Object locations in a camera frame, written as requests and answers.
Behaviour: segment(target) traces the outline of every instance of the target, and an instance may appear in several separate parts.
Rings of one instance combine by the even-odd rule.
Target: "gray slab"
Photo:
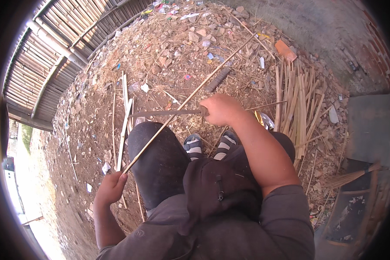
[[[390,94],[351,97],[348,132],[347,158],[390,167]]]

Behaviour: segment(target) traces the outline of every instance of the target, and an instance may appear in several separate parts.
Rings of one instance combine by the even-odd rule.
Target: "black pants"
[[[161,126],[161,123],[144,122],[133,128],[128,137],[128,154],[131,160]],[[283,146],[293,162],[295,148],[290,139],[279,132],[270,133]],[[223,161],[227,161],[234,170],[240,173],[251,172],[241,145],[232,147]],[[190,162],[191,159],[175,134],[165,127],[131,168],[146,210],[157,207],[171,196],[184,194],[182,180]]]

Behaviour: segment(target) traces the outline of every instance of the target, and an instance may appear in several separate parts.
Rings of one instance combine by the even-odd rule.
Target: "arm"
[[[281,144],[237,100],[225,94],[215,94],[202,100],[200,105],[208,108],[210,115],[205,117],[206,121],[219,126],[229,125],[235,130],[263,196],[281,186],[300,184]]]
[[[94,226],[98,248],[117,245],[125,238],[115,220],[110,205],[118,201],[127,181],[127,174],[121,171],[106,175],[94,198]]]

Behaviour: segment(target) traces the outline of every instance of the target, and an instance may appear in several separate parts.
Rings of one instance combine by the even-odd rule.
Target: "broom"
[[[332,179],[330,179],[326,184],[325,187],[332,190],[335,188],[339,188],[345,184],[348,184],[352,182],[353,180],[361,177],[362,175],[369,173],[371,171],[376,171],[381,168],[380,162],[375,162],[372,164],[368,169],[362,170],[362,171],[356,171],[351,174],[344,174],[341,176],[335,176]]]

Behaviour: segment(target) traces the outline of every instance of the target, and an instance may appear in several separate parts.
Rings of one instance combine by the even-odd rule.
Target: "foot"
[[[222,160],[225,156],[227,156],[229,149],[233,145],[238,145],[239,141],[236,135],[231,131],[225,131],[221,140],[219,141],[217,153],[214,156],[215,160]]]
[[[185,139],[183,142],[183,148],[188,153],[191,161],[201,159],[203,157],[202,141],[201,137],[197,133],[193,133]]]

